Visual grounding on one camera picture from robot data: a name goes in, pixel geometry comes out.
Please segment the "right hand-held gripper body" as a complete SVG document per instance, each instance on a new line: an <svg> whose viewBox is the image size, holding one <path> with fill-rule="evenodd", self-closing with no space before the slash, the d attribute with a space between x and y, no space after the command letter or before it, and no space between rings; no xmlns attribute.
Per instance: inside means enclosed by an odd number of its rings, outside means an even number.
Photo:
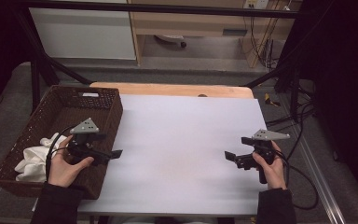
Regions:
<svg viewBox="0 0 358 224"><path fill-rule="evenodd" d="M289 139L288 133L276 133L273 131L260 129L254 133L251 137L243 137L241 142L244 145L254 148L254 152L261 156L267 164L272 164L276 157L279 157L286 161L284 155L275 149L272 142L275 140ZM266 184L267 179L263 168L255 161L251 154L234 156L234 163L239 169L250 170L251 168L257 168L259 171L259 182Z"/></svg>

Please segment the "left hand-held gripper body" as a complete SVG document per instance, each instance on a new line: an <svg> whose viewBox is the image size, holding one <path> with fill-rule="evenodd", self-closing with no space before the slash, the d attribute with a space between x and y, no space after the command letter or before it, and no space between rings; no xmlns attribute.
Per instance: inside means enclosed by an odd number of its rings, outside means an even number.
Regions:
<svg viewBox="0 0 358 224"><path fill-rule="evenodd" d="M67 150L72 157L71 163L76 164L92 157L93 166L107 165L111 160L110 153L104 153L93 148L94 141L102 141L106 137L100 133L100 129L91 118L85 119L70 130L72 138L68 144Z"/></svg>

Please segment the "white cloth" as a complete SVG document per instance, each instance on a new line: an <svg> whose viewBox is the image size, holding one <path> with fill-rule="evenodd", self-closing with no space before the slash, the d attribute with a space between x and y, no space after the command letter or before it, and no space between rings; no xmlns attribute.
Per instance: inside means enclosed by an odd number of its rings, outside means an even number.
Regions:
<svg viewBox="0 0 358 224"><path fill-rule="evenodd" d="M50 138L43 137L37 146L23 150L23 159L14 168L18 173L15 177L16 181L40 183L47 179L46 159L49 148L58 135L55 133Z"/></svg>

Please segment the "person's right hand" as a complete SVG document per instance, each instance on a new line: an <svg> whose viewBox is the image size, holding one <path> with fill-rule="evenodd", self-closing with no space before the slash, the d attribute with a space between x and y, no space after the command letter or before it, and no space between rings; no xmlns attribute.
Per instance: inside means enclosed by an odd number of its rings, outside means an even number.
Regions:
<svg viewBox="0 0 358 224"><path fill-rule="evenodd" d="M276 155L272 164L268 164L259 154L252 153L254 160L264 171L268 189L287 189L282 159Z"/></svg>

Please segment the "person's left hand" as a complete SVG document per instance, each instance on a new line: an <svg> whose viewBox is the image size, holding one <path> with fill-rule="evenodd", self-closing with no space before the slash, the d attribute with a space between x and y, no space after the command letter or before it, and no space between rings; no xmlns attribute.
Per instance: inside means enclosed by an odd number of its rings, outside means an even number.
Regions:
<svg viewBox="0 0 358 224"><path fill-rule="evenodd" d="M64 156L65 152L59 150L51 159L48 183L53 186L68 188L83 169L91 166L94 159L87 157L77 164L69 164Z"/></svg>

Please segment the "yellow and black tool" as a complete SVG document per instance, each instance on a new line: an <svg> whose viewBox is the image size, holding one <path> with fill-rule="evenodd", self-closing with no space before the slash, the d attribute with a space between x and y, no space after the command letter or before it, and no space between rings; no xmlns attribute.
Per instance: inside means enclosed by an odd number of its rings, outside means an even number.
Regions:
<svg viewBox="0 0 358 224"><path fill-rule="evenodd" d="M281 104L279 102L272 101L268 93L265 93L265 104L266 105L281 106Z"/></svg>

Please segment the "white table sheet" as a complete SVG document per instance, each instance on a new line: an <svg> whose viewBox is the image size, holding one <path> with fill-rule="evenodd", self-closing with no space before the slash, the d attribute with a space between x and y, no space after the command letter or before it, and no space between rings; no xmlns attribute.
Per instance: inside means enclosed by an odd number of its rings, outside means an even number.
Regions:
<svg viewBox="0 0 358 224"><path fill-rule="evenodd" d="M226 152L249 154L241 138L264 128L255 99L124 94L124 112L100 197L81 213L236 217L256 212L264 190L255 170Z"/></svg>

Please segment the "wooden table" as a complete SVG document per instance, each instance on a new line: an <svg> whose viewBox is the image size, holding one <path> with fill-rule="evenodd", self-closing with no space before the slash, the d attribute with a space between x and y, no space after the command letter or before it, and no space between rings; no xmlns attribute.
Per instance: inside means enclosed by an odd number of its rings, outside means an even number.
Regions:
<svg viewBox="0 0 358 224"><path fill-rule="evenodd" d="M92 88L119 89L121 94L223 97L253 99L251 89L222 85L180 85L156 83L94 82Z"/></svg>

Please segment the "white cabinet panel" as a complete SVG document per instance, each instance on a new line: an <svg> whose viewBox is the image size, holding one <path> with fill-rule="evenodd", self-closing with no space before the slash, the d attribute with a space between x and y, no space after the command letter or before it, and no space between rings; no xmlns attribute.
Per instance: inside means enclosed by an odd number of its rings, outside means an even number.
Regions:
<svg viewBox="0 0 358 224"><path fill-rule="evenodd" d="M31 8L46 53L54 58L136 58L128 12Z"/></svg>

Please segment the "office chair base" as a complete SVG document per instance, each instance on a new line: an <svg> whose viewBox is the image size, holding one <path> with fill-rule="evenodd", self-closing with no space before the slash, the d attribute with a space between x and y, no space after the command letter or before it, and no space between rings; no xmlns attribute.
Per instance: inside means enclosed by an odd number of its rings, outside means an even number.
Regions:
<svg viewBox="0 0 358 224"><path fill-rule="evenodd" d="M156 37L166 42L178 43L181 48L186 47L185 39L181 35L156 35Z"/></svg>

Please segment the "wooden desk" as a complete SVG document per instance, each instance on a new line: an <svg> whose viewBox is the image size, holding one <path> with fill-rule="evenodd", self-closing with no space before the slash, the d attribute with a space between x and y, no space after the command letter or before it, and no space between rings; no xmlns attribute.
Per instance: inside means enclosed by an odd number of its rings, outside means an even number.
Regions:
<svg viewBox="0 0 358 224"><path fill-rule="evenodd" d="M127 0L129 4L193 7L228 7L298 11L303 0ZM234 36L248 65L261 62L269 41L285 40L294 24L292 19L202 16L184 14L130 14L136 56L140 58L141 40L146 35Z"/></svg>

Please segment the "aluminium rail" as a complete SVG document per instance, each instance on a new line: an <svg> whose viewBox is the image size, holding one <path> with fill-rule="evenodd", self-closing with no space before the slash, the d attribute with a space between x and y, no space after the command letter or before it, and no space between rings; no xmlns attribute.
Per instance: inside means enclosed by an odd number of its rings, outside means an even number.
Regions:
<svg viewBox="0 0 358 224"><path fill-rule="evenodd" d="M301 211L316 212L318 207L322 206L322 214L328 218L328 224L346 224L323 171L324 162L333 160L328 145L324 141L312 140L310 135L298 126L292 128L292 134L295 146L288 160L292 170L300 179L306 181L305 186L310 189L310 195L313 197L310 203L302 205Z"/></svg>

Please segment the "black metal frame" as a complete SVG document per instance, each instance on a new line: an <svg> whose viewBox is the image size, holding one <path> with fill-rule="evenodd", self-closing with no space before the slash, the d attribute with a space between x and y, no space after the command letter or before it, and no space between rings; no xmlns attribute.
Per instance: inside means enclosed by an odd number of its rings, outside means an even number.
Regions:
<svg viewBox="0 0 358 224"><path fill-rule="evenodd" d="M239 9L227 7L193 7L193 6L171 6L171 5L150 5L150 4L126 4L126 3L102 3L102 2L79 2L62 0L12 0L8 4L13 16L20 25L26 36L25 43L30 47L32 55L32 83L33 100L36 103L40 97L38 94L38 74L41 74L48 85L55 85L60 82L53 68L64 72L67 76L74 78L82 84L92 83L76 72L65 67L63 64L52 59L43 49L34 23L28 20L23 12L31 8L47 9L71 9L71 10L92 10L92 11L120 11L154 14L184 14L202 16L229 16L229 17L251 17L251 18L278 18L278 19L303 19L308 13L301 11L273 10L273 9Z"/></svg>

